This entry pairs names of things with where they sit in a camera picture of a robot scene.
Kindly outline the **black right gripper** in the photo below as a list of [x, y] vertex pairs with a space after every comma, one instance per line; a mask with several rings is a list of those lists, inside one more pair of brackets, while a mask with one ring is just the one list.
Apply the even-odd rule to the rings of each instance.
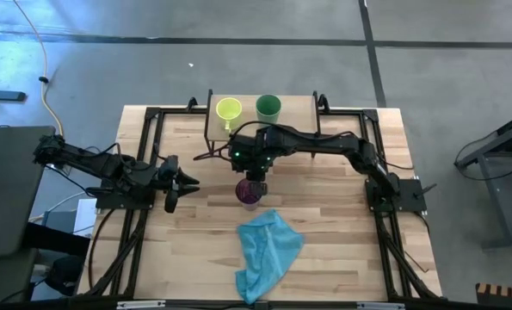
[[246, 172], [248, 189], [252, 195], [267, 195], [266, 174], [276, 154], [271, 151], [272, 142], [278, 137], [276, 127], [256, 130], [255, 136], [240, 133], [229, 135], [228, 155], [235, 172]]

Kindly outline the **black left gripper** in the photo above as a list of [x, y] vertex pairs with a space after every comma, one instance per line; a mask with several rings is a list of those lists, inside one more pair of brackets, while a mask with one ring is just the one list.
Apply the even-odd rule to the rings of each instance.
[[179, 197], [200, 190], [198, 186], [195, 186], [200, 182], [190, 177], [179, 168], [178, 157], [176, 155], [169, 155], [160, 164], [158, 168], [158, 180], [164, 183], [163, 188], [166, 191], [164, 210], [169, 214], [175, 212]]

